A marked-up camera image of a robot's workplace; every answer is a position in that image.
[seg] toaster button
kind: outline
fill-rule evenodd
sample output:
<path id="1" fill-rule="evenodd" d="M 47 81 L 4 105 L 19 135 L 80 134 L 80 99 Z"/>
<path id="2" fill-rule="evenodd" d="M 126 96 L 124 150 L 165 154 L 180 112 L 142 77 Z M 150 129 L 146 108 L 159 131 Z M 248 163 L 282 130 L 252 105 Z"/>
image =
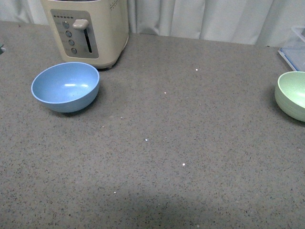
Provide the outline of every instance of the toaster button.
<path id="1" fill-rule="evenodd" d="M 69 45 L 73 46 L 74 44 L 74 40 L 69 40 Z"/>
<path id="2" fill-rule="evenodd" d="M 67 35 L 67 37 L 71 37 L 72 33 L 70 31 L 66 31 L 66 35 Z"/>
<path id="3" fill-rule="evenodd" d="M 63 27 L 65 28 L 65 29 L 68 29 L 69 28 L 69 23 L 68 22 L 66 22 L 66 21 L 63 21 L 62 22 L 62 25 L 63 25 Z"/>
<path id="4" fill-rule="evenodd" d="M 76 53 L 77 53 L 77 50 L 76 50 L 75 48 L 71 48 L 71 52 L 72 52 L 73 54 L 76 54 Z"/>

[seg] clear plastic box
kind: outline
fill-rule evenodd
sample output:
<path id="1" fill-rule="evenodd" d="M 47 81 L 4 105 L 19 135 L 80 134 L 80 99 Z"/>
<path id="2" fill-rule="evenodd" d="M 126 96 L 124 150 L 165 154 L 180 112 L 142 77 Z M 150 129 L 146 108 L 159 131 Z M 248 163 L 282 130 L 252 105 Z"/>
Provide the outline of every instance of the clear plastic box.
<path id="1" fill-rule="evenodd" d="M 294 71 L 305 72 L 305 27 L 294 26 L 291 29 L 290 38 L 278 52 Z"/>

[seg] white curtain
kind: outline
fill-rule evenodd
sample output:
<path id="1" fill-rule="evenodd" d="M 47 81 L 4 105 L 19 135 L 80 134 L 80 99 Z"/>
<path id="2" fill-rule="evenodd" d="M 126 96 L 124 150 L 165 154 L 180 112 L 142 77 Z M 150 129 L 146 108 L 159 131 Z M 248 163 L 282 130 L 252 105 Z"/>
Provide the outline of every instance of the white curtain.
<path id="1" fill-rule="evenodd" d="M 128 0 L 130 31 L 283 46 L 305 0 Z M 48 24 L 40 0 L 0 0 L 0 20 Z"/>

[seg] plastic bowl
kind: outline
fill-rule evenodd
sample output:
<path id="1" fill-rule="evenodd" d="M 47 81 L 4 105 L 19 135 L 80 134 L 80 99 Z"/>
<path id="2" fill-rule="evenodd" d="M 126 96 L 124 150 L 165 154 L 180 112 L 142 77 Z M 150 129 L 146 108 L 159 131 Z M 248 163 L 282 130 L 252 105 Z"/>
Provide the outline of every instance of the plastic bowl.
<path id="1" fill-rule="evenodd" d="M 36 76 L 31 91 L 47 108 L 68 113 L 88 106 L 95 99 L 99 85 L 100 74 L 96 68 L 82 62 L 67 62 Z"/>
<path id="2" fill-rule="evenodd" d="M 286 114 L 305 122 L 305 72 L 282 74 L 275 87 L 275 100 Z"/>

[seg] countertop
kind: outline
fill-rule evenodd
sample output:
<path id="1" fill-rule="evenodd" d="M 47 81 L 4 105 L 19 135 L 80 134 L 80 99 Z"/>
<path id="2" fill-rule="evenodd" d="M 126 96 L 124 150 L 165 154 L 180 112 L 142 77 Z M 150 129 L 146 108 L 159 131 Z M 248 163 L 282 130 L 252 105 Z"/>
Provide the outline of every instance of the countertop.
<path id="1" fill-rule="evenodd" d="M 0 22 L 0 227 L 305 228 L 305 124 L 278 48 L 130 34 L 97 98 L 61 114 L 33 79 L 48 26 Z"/>

